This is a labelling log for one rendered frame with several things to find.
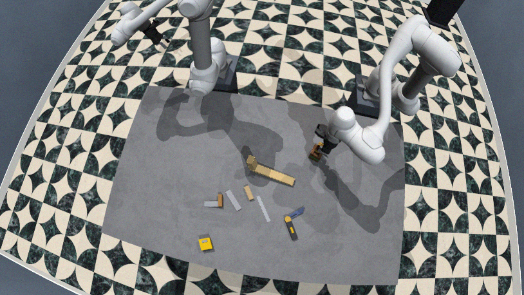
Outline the brown wooden slotted block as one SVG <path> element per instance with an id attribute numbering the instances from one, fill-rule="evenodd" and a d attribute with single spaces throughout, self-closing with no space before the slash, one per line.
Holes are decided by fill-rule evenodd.
<path id="1" fill-rule="evenodd" d="M 308 158 L 310 158 L 310 159 L 312 159 L 312 160 L 318 162 L 318 161 L 320 160 L 322 154 L 317 153 L 317 152 L 315 151 L 316 147 L 317 147 L 317 144 L 314 145 L 314 147 L 313 147 L 313 149 L 312 149 L 312 151 L 311 151 L 311 153 L 310 153 L 310 155 L 309 155 Z"/>

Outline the light wooden block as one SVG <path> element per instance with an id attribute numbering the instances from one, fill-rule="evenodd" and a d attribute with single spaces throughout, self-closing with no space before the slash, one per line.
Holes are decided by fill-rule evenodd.
<path id="1" fill-rule="evenodd" d="M 246 194 L 247 194 L 247 196 L 248 196 L 249 201 L 250 201 L 250 200 L 253 200 L 254 197 L 252 196 L 252 193 L 251 193 L 251 191 L 250 191 L 249 186 L 246 186 L 246 187 L 244 187 L 244 188 L 245 188 L 245 191 L 246 191 Z"/>

